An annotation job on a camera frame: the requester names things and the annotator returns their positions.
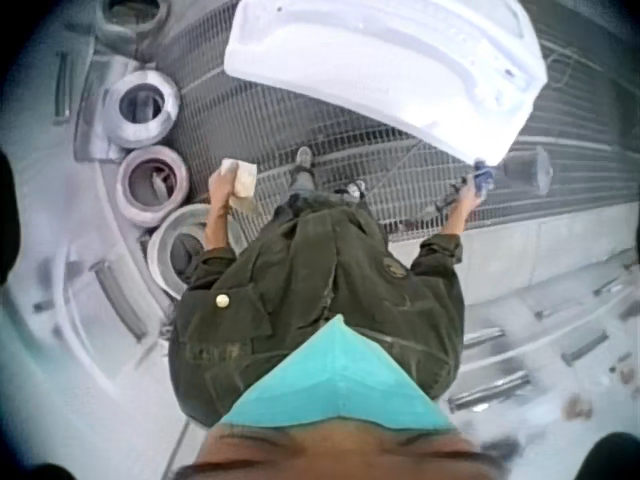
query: olive green jacket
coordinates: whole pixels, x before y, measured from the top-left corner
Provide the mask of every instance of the olive green jacket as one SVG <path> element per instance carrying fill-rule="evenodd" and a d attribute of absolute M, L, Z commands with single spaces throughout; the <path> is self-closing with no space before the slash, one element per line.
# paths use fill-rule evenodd
<path fill-rule="evenodd" d="M 464 301 L 457 235 L 435 235 L 405 268 L 375 220 L 348 206 L 270 225 L 238 258 L 205 252 L 176 310 L 169 347 L 184 413 L 212 426 L 255 382 L 341 313 L 431 398 L 453 382 Z"/>

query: surgical mask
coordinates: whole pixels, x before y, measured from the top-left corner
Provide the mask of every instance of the surgical mask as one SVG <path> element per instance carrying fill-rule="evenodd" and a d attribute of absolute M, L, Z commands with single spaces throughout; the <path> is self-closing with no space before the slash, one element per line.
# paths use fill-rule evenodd
<path fill-rule="evenodd" d="M 389 429 L 453 429 L 393 358 L 341 315 L 249 388 L 220 423 L 275 428 L 332 418 Z"/>

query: metal grating floor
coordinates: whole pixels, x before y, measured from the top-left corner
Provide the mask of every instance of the metal grating floor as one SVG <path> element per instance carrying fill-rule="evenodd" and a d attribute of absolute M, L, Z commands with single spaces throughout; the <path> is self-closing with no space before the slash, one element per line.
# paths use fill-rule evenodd
<path fill-rule="evenodd" d="M 369 206 L 390 240 L 438 228 L 440 219 L 429 220 L 429 215 L 422 221 L 406 220 L 425 214 L 469 166 L 355 112 L 227 76 L 222 63 L 237 3 L 223 2 L 204 13 L 169 39 L 157 58 L 157 68 L 182 93 L 182 111 L 169 142 L 191 169 L 191 199 L 206 194 L 207 179 L 223 158 L 257 163 L 256 198 L 263 215 L 239 217 L 245 233 L 254 238 L 287 188 L 297 149 L 308 145 L 317 158 L 321 189 L 331 191 L 355 178 L 367 183 Z M 499 184 L 475 212 L 472 227 L 638 199 L 640 97 L 627 88 L 628 78 L 625 87 L 606 66 L 599 66 L 598 52 L 577 48 L 557 32 L 560 26 L 545 22 L 553 17 L 545 17 L 533 0 L 523 3 L 532 9 L 550 82 L 513 151 L 542 145 L 554 161 L 554 182 L 546 198 Z M 589 28 L 604 35 L 596 24 Z M 631 88 L 640 91 L 639 77 L 629 78 L 635 80 Z"/>

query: white plastic part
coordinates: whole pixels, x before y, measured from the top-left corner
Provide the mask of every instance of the white plastic part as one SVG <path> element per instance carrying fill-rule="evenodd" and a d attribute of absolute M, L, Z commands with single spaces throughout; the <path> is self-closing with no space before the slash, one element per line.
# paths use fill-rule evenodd
<path fill-rule="evenodd" d="M 488 165 L 547 82 L 517 0 L 242 0 L 224 68 Z"/>

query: sleeve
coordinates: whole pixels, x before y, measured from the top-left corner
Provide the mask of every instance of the sleeve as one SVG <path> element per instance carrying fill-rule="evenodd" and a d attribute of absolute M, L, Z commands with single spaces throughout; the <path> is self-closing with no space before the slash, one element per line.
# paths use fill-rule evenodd
<path fill-rule="evenodd" d="M 187 291 L 211 290 L 215 283 L 236 261 L 236 254 L 231 247 L 207 250 L 189 268 L 186 280 Z"/>
<path fill-rule="evenodd" d="M 446 391 L 457 375 L 464 343 L 464 298 L 454 265 L 462 260 L 459 235 L 437 234 L 420 244 L 420 253 L 411 264 L 411 272 L 425 285 L 441 307 L 442 318 L 436 322 L 441 329 L 443 353 L 451 367 L 446 378 L 431 392 L 435 397 Z"/>

